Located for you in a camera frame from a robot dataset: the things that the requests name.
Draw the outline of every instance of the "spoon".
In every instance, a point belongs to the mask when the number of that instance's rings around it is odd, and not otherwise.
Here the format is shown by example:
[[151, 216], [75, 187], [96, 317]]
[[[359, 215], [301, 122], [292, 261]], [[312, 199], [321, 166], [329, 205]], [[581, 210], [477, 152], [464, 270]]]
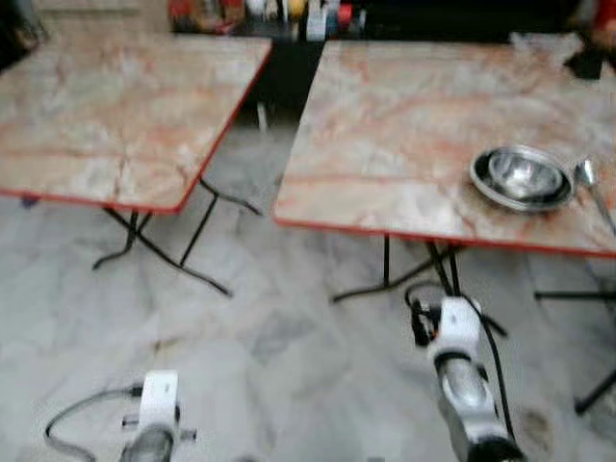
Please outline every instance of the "spoon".
[[612, 233], [614, 233], [614, 236], [616, 236], [616, 224], [614, 224], [614, 220], [609, 214], [609, 210], [607, 210], [605, 201], [599, 194], [599, 190], [597, 189], [597, 184], [599, 182], [593, 168], [593, 163], [590, 161], [590, 159], [585, 159], [584, 161], [576, 165], [575, 177], [576, 181], [579, 181], [579, 183], [588, 188], [588, 191], [593, 196], [593, 199], [595, 199], [595, 203], [597, 204], [597, 208], [599, 209], [599, 212], [601, 212], [603, 219], [607, 221], [607, 224], [611, 228]]

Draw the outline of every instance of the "marble floor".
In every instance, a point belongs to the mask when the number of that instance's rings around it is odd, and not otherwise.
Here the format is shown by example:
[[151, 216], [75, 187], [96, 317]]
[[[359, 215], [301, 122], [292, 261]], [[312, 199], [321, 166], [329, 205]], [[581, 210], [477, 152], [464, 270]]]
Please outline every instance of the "marble floor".
[[[268, 210], [296, 119], [274, 115], [261, 134], [252, 116], [236, 123], [207, 177]], [[184, 214], [154, 219], [147, 233], [181, 252], [208, 200], [195, 190]], [[56, 412], [148, 370], [176, 369], [182, 424], [198, 430], [181, 461], [454, 461], [401, 292], [328, 302], [379, 278], [379, 240], [281, 229], [222, 203], [190, 264], [229, 285], [232, 299], [139, 245], [92, 272], [122, 240], [92, 208], [0, 200], [0, 460], [68, 460], [41, 436]], [[425, 258], [419, 243], [393, 251], [394, 273]], [[609, 398], [582, 419], [572, 410], [573, 395], [616, 366], [613, 316], [601, 303], [532, 296], [594, 290], [616, 264], [469, 249], [460, 266], [465, 290], [509, 331], [501, 356], [529, 460], [616, 461]], [[57, 431], [115, 461], [130, 438], [121, 418], [137, 405], [101, 403]]]

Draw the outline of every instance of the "metal plate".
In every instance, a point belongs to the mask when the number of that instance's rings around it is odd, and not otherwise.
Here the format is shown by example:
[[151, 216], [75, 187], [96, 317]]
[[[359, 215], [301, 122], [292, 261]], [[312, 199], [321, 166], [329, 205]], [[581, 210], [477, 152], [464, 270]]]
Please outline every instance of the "metal plate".
[[498, 204], [517, 212], [547, 212], [562, 207], [573, 198], [574, 181], [571, 175], [560, 167], [558, 171], [562, 175], [562, 183], [552, 194], [530, 200], [509, 197], [490, 176], [488, 164], [493, 152], [487, 151], [477, 156], [471, 163], [470, 174], [477, 189]]

